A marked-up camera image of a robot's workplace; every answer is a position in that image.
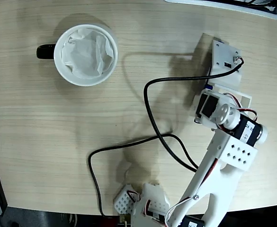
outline white plastic bracket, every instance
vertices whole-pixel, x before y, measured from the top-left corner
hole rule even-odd
[[[195,199],[175,208],[169,219],[170,226],[177,227],[188,210],[210,194],[208,209],[202,220],[205,227],[217,227],[228,211],[240,177],[249,169],[256,154],[255,148],[222,130],[216,130],[204,159],[180,200],[188,197]],[[216,159],[211,174],[204,180]]]
[[[133,213],[131,216],[132,227],[159,227],[160,224],[156,222],[152,217],[145,216],[143,209],[150,200],[149,209],[158,213],[167,213],[170,208],[170,202],[159,185],[152,185],[145,183],[143,185],[142,198],[139,202],[134,204]]]

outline red wire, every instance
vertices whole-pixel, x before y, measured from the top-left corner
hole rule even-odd
[[[214,160],[212,166],[210,167],[209,171],[206,173],[206,175],[205,175],[203,181],[201,182],[201,184],[209,177],[209,175],[210,175],[211,172],[213,171],[213,169],[214,169],[215,165],[217,164],[217,162],[218,162],[218,159],[215,158],[215,160]]]

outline white mug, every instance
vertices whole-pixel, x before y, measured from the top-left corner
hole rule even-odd
[[[95,77],[91,79],[76,77],[73,75],[71,69],[67,65],[65,65],[62,61],[62,48],[65,42],[73,32],[81,28],[92,28],[100,33],[103,33],[111,42],[113,53],[114,53],[113,62],[109,67],[109,69],[103,72],[99,77]],[[118,59],[117,38],[113,34],[112,30],[105,25],[101,25],[101,24],[77,25],[65,31],[61,35],[61,37],[59,37],[56,44],[44,44],[39,46],[36,50],[36,56],[39,59],[54,59],[54,63],[57,68],[57,71],[66,81],[83,87],[93,86],[105,81],[113,73]]]

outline white plastic part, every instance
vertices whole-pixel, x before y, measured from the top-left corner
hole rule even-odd
[[[268,137],[268,129],[266,128],[266,126],[263,126],[263,125],[261,126],[262,126],[262,131],[261,131],[260,138],[257,140],[258,144],[263,144]]]
[[[127,191],[134,191],[130,184],[126,184],[114,200],[114,208],[119,214],[132,214],[134,202],[131,200]]]
[[[234,69],[238,65],[233,60],[236,56],[241,56],[241,50],[214,40],[212,43],[212,70],[210,75],[216,75]],[[238,90],[241,82],[241,70],[239,69],[237,72],[225,77],[210,79],[208,83],[219,84]]]
[[[209,118],[202,113],[203,108],[205,106],[204,105],[200,110],[201,118],[196,118],[196,121],[203,124],[206,127],[209,127],[211,129],[216,129],[217,128],[216,118],[218,116],[218,111],[221,109],[221,107],[224,104],[228,104],[232,108],[237,108],[236,103],[229,96],[220,94],[216,91],[212,91],[212,90],[207,89],[207,88],[202,91],[202,94],[206,94],[208,96],[214,96],[214,97],[218,98],[218,102],[217,102],[217,105],[216,105],[216,110],[213,112],[213,114]]]
[[[223,106],[216,112],[216,123],[223,124],[225,128],[230,130],[234,129],[241,120],[241,113],[228,104],[223,104]]]
[[[217,150],[217,159],[243,171],[248,171],[257,155],[257,149],[222,130],[215,131],[207,150]]]
[[[251,102],[252,102],[252,96],[247,95],[245,93],[242,93],[238,90],[231,89],[229,87],[224,87],[219,84],[212,84],[213,86],[213,91],[219,92],[219,93],[224,93],[224,92],[229,92],[235,96],[241,96],[240,103],[243,108],[250,108]]]
[[[188,210],[201,198],[210,194],[208,209],[202,220],[205,227],[217,227],[228,211],[240,177],[249,169],[256,154],[255,148],[222,130],[216,130],[206,155],[180,200],[194,195],[198,197],[177,206],[168,221],[169,226],[177,227]],[[216,165],[204,180],[216,158]]]
[[[231,107],[228,104],[223,104],[222,107],[217,111],[216,123],[223,124],[230,115]]]
[[[219,3],[219,2],[215,2],[215,1],[207,1],[207,0],[165,0],[165,1],[173,2],[173,3],[199,5],[199,6],[210,6],[210,7],[221,8],[221,9],[230,9],[230,10],[234,10],[234,11],[250,13],[250,14],[254,14],[254,15],[258,15],[258,16],[262,16],[262,17],[268,17],[268,18],[277,20],[277,15],[272,14],[272,13],[260,11],[257,9],[251,9],[251,8],[246,8],[246,7],[240,7],[240,6],[230,5],[230,4]]]
[[[145,216],[143,209],[148,200],[151,200],[148,210],[154,210],[158,213],[167,213],[170,208],[170,202],[159,185],[145,183],[143,185],[142,198],[134,204],[133,213],[131,215],[132,227],[160,227],[152,217]]]

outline cup rim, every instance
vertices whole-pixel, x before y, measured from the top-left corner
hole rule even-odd
[[[73,32],[80,28],[93,28],[95,30],[98,30],[102,32],[108,40],[111,42],[112,48],[113,48],[113,54],[114,54],[114,60],[105,73],[100,75],[99,77],[93,78],[93,79],[84,79],[84,78],[78,78],[74,76],[71,72],[68,66],[63,64],[62,62],[62,54],[61,54],[61,49],[67,40],[67,37],[71,35]],[[57,71],[59,74],[68,82],[77,85],[77,86],[82,86],[82,87],[89,87],[93,85],[100,84],[101,82],[105,81],[108,79],[111,74],[113,73],[116,65],[117,65],[117,59],[118,59],[118,52],[117,52],[117,43],[116,40],[113,38],[113,32],[111,31],[110,28],[108,28],[105,25],[97,25],[97,24],[82,24],[82,25],[77,25],[74,27],[69,28],[67,31],[65,31],[57,40],[55,48],[54,48],[54,63],[56,66]]]

